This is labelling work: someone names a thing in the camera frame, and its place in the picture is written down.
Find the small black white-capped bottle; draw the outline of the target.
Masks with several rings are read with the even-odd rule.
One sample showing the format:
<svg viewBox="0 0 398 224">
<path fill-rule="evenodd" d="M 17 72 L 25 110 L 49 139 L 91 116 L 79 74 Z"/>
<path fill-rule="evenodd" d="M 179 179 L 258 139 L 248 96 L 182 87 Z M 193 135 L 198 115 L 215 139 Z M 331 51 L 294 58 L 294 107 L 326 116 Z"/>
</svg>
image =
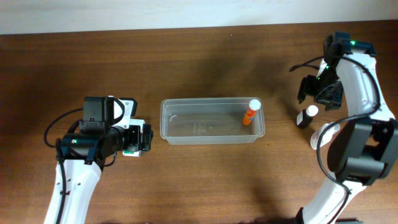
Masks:
<svg viewBox="0 0 398 224">
<path fill-rule="evenodd" d="M 318 114 L 318 107 L 310 105 L 302 110 L 296 117 L 296 125 L 300 129 L 304 129 L 312 122 L 313 118 Z"/>
</svg>

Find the clear plastic container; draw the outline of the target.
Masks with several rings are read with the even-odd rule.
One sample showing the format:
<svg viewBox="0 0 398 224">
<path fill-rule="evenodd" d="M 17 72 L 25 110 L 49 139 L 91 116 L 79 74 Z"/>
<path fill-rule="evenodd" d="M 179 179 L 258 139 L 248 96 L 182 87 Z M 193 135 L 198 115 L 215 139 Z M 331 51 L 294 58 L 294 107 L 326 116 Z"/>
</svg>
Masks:
<svg viewBox="0 0 398 224">
<path fill-rule="evenodd" d="M 166 99 L 160 106 L 160 136 L 171 145 L 249 144 L 265 134 L 264 112 L 242 120 L 256 97 Z"/>
</svg>

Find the orange glue stick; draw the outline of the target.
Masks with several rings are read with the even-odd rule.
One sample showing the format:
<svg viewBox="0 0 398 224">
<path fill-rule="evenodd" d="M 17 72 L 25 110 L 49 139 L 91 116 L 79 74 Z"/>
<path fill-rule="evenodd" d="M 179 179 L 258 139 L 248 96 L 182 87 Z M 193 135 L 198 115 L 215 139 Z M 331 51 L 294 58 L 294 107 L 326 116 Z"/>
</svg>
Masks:
<svg viewBox="0 0 398 224">
<path fill-rule="evenodd" d="M 261 102 L 257 99 L 253 99 L 249 102 L 249 108 L 246 110 L 242 123 L 243 125 L 250 125 L 251 121 L 254 119 L 257 111 L 261 108 Z"/>
</svg>

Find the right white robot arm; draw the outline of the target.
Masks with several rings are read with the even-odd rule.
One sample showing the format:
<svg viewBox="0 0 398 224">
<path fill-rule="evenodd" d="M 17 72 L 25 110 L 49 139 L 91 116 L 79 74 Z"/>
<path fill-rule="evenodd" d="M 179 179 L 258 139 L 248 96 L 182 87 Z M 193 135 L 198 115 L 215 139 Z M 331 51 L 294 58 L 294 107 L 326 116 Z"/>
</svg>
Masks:
<svg viewBox="0 0 398 224">
<path fill-rule="evenodd" d="M 334 32 L 318 59 L 318 73 L 302 79 L 298 101 L 311 96 L 326 110 L 337 110 L 345 100 L 348 117 L 313 134 L 312 147 L 326 179 L 295 223 L 338 223 L 349 202 L 385 178 L 397 160 L 397 120 L 382 95 L 373 45 Z"/>
</svg>

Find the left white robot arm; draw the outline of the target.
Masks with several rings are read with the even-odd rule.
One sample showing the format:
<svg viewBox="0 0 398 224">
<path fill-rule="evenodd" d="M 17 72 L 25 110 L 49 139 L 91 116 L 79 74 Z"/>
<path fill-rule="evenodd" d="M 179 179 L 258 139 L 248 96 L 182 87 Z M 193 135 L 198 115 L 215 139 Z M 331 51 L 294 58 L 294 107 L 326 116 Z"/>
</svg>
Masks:
<svg viewBox="0 0 398 224">
<path fill-rule="evenodd" d="M 84 223 L 103 169 L 115 163 L 107 164 L 106 159 L 118 152 L 139 157 L 151 149 L 154 133 L 149 124 L 76 133 L 79 124 L 83 122 L 76 121 L 55 142 L 55 183 L 45 223 Z"/>
</svg>

